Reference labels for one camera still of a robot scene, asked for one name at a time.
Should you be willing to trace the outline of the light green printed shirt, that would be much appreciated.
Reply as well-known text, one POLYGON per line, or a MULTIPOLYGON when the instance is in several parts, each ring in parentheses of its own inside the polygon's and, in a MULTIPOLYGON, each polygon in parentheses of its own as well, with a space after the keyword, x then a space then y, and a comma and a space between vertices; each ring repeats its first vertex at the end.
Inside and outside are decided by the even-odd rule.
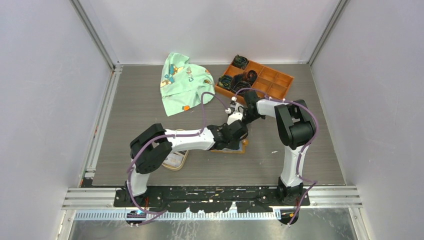
POLYGON ((170 117, 210 102, 215 94, 215 82, 205 67, 173 52, 163 65, 159 89, 165 114, 170 117))

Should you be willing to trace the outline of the dark green rolled tie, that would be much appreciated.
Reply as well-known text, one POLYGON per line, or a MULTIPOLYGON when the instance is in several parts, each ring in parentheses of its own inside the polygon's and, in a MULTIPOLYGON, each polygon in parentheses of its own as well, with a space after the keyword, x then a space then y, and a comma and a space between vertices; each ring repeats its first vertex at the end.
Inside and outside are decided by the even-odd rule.
POLYGON ((238 54, 233 58, 231 63, 232 66, 242 70, 245 70, 248 64, 249 64, 249 60, 246 57, 238 55, 238 54))

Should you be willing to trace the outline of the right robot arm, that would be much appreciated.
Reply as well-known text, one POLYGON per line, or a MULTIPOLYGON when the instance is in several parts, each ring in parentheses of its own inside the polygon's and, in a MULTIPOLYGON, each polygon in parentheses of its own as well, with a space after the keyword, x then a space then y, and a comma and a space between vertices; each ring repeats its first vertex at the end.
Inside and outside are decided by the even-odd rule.
POLYGON ((260 98, 254 90, 247 90, 243 98, 246 103, 243 112, 245 123, 265 117, 276 120, 277 133, 284 145, 283 169, 278 178, 276 196, 281 204, 291 205, 304 194, 303 164, 309 145, 319 130, 317 118, 303 99, 260 98))

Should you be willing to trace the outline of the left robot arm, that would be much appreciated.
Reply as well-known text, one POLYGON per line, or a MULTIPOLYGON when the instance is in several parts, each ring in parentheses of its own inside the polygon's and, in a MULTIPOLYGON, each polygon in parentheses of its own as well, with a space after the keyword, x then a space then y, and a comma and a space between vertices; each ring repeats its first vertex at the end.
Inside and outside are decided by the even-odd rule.
POLYGON ((135 207, 145 202, 150 174, 170 154, 192 150, 236 150, 247 135, 248 127, 241 120, 186 131, 165 129, 160 123, 151 125, 129 144, 131 163, 127 170, 126 200, 135 207))

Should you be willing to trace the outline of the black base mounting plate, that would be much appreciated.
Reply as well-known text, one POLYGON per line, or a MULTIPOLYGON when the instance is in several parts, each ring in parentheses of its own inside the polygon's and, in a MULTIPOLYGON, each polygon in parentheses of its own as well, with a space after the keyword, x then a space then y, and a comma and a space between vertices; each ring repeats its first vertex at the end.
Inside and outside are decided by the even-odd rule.
POLYGON ((277 186, 148 186, 146 193, 132 202, 125 187, 115 192, 113 206, 117 208, 147 207, 149 211, 183 213, 228 212, 235 205, 237 213, 266 213, 273 207, 309 206, 306 195, 281 198, 277 186))

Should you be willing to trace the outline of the orange compartment organizer tray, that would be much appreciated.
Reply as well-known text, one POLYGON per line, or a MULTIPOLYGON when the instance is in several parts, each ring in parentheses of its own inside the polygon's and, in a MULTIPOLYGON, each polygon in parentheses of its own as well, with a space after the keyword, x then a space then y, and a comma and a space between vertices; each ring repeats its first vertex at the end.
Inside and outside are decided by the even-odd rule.
MULTIPOLYGON (((289 89, 291 88, 294 81, 293 76, 252 60, 249 60, 249 63, 245 69, 232 66, 231 62, 231 64, 224 71, 223 75, 229 75, 233 77, 238 74, 246 74, 250 70, 257 72, 257 79, 250 88, 256 89, 257 95, 260 98, 268 96, 276 99, 283 99, 289 92, 289 89)), ((250 88, 242 88, 240 90, 248 91, 250 88)), ((222 94, 228 98, 236 96, 239 102, 242 104, 245 103, 244 96, 238 95, 240 91, 234 93, 232 91, 225 90, 218 86, 218 81, 215 84, 214 89, 217 93, 222 94)))

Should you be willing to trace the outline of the orange leather card holder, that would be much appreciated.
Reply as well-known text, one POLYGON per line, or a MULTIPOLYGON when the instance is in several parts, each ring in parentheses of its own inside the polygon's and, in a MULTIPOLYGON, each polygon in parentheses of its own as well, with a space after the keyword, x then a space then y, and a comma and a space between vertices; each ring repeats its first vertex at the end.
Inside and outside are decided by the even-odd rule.
POLYGON ((243 139, 238 142, 238 145, 232 143, 230 148, 223 148, 221 150, 211 150, 214 153, 225 153, 225 154, 244 154, 246 146, 249 144, 248 139, 243 139))

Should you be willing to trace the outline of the black orange rolled tie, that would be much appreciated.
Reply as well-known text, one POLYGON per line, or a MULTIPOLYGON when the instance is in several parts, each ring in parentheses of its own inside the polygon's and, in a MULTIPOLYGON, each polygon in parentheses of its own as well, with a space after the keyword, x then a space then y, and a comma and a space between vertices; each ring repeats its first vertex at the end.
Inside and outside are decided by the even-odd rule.
POLYGON ((258 74, 255 70, 249 70, 244 77, 244 81, 249 85, 253 85, 258 78, 258 74))

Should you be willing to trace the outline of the aluminium front rail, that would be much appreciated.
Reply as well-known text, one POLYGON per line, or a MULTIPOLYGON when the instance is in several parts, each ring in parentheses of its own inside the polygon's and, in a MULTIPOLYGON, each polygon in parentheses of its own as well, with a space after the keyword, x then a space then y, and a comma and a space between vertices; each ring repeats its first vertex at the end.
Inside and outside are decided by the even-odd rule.
MULTIPOLYGON (((242 203, 207 200, 199 208, 183 203, 181 210, 168 209, 162 214, 145 213, 137 207, 114 206, 115 188, 70 188, 65 196, 62 209, 75 211, 76 220, 124 220, 131 225, 147 220, 155 221, 221 221, 221 220, 280 220, 289 217, 295 206, 260 207, 257 203, 242 203)), ((362 208, 362 201, 355 188, 346 186, 319 186, 312 188, 302 201, 299 210, 350 209, 355 212, 362 208)))

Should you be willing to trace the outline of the blue yellow rolled tie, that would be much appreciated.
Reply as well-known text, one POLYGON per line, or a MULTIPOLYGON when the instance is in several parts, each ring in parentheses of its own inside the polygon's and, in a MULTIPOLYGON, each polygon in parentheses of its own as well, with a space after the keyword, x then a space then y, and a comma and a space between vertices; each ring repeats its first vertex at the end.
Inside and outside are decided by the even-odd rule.
POLYGON ((217 85, 220 88, 223 88, 227 91, 231 91, 232 90, 232 82, 233 82, 233 77, 230 75, 222 75, 219 79, 218 79, 218 83, 217 85))

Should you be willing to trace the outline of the beige oval card tray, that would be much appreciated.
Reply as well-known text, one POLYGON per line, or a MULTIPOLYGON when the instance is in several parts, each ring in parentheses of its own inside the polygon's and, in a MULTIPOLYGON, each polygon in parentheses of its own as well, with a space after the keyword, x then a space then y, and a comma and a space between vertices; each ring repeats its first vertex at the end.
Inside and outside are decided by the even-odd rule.
POLYGON ((189 150, 170 153, 162 162, 162 166, 171 171, 179 171, 185 164, 189 150))

